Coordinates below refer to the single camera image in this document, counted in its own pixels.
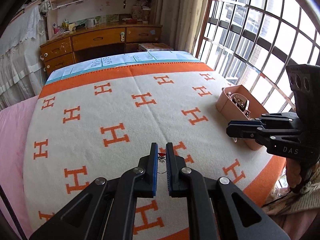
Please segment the right hand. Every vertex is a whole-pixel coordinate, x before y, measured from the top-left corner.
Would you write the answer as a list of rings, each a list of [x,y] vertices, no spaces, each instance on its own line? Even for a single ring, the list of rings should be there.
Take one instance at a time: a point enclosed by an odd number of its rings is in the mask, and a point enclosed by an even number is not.
[[[297,161],[292,159],[286,159],[286,179],[289,187],[295,188],[301,183],[302,178],[300,176],[300,165]]]

